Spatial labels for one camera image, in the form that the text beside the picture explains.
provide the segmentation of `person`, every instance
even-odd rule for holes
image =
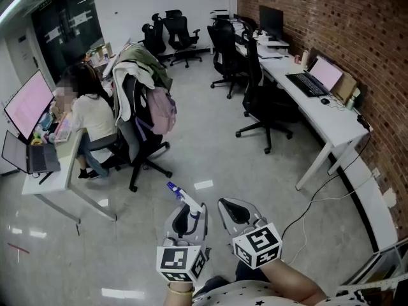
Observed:
[[[239,262],[237,281],[214,277],[194,296],[194,306],[367,306],[360,294],[328,298],[310,278],[279,259],[255,270]],[[191,306],[193,284],[172,282],[164,306]]]
[[[89,145],[94,140],[117,132],[113,117],[113,101],[103,88],[95,70],[81,62],[69,67],[62,75],[61,83],[67,91],[76,94],[72,105],[71,127],[73,130],[86,129],[83,134],[77,159],[80,164],[80,179],[107,177],[109,169],[104,169],[105,162],[112,153],[108,149],[90,151]]]

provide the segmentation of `star-print shirt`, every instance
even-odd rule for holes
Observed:
[[[301,306],[281,298],[270,284],[261,281],[237,281],[211,290],[199,297],[193,306]],[[368,306],[360,294],[351,294],[322,300],[316,306]]]

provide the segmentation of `shoe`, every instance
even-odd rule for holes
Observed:
[[[95,170],[92,170],[91,172],[88,173],[88,176],[89,176],[89,179],[98,178],[99,173],[96,172]]]
[[[81,173],[78,176],[78,179],[88,179],[89,178],[89,173],[87,173],[87,170],[81,170]]]

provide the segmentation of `pink screen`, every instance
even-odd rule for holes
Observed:
[[[319,80],[329,91],[343,75],[335,66],[320,57],[317,57],[317,61],[309,73]]]
[[[54,95],[43,75],[38,71],[17,92],[5,110],[25,138],[29,138],[35,125]]]

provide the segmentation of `white jacket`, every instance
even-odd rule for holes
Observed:
[[[137,64],[133,62],[120,62],[113,69],[113,80],[115,81],[117,98],[119,100],[119,111],[115,125],[117,125],[120,118],[122,118],[123,121],[128,121],[131,116],[131,105],[122,86],[127,74],[136,77],[140,83],[146,85],[149,89],[154,89],[152,69],[139,61],[136,63]]]

